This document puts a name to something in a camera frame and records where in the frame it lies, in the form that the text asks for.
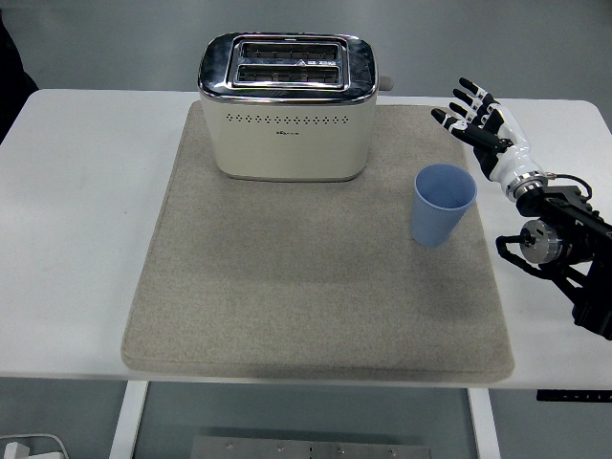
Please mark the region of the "white and black hand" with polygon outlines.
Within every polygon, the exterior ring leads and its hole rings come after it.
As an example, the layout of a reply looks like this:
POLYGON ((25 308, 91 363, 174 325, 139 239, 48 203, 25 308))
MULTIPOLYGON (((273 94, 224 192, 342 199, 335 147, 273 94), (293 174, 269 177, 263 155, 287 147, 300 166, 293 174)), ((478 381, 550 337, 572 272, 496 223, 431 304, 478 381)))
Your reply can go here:
POLYGON ((447 109, 431 116, 451 136, 472 147, 485 177, 508 195, 522 183, 547 182, 532 158, 531 145, 510 109, 489 91, 462 77, 447 109))

